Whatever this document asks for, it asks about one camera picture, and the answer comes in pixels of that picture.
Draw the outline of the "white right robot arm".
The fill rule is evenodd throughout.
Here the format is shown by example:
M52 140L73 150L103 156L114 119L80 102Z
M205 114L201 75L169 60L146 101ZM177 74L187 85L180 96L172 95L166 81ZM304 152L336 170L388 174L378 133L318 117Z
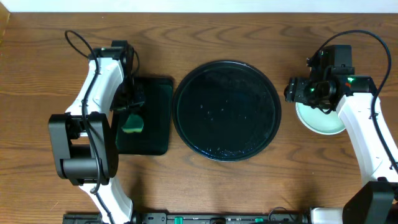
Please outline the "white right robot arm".
M318 207L311 223L397 223L397 146L382 115L371 77L337 75L327 80L291 78L288 102L335 111L358 161L363 186L343 208Z

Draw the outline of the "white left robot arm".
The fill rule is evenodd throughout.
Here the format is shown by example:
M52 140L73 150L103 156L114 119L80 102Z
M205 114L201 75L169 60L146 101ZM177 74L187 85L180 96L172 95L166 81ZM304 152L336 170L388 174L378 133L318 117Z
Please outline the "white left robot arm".
M102 223L137 223L134 204L116 176L116 135L109 113L134 113L145 102L134 83L134 48L125 41L93 49L89 72L73 103L49 119L57 174L86 192L100 210Z

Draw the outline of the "pale green plate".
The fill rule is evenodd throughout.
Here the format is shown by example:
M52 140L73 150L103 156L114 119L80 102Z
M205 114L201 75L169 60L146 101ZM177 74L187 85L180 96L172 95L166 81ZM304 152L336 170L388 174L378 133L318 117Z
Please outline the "pale green plate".
M295 110L299 120L315 133L335 135L346 129L336 111L325 114L302 103L296 103Z

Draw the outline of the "green scrub sponge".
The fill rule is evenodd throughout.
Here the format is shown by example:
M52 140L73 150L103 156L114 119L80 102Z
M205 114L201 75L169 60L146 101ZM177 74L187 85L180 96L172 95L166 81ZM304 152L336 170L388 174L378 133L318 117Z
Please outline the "green scrub sponge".
M138 114L130 114L122 126L124 133L141 133L144 128L144 120Z

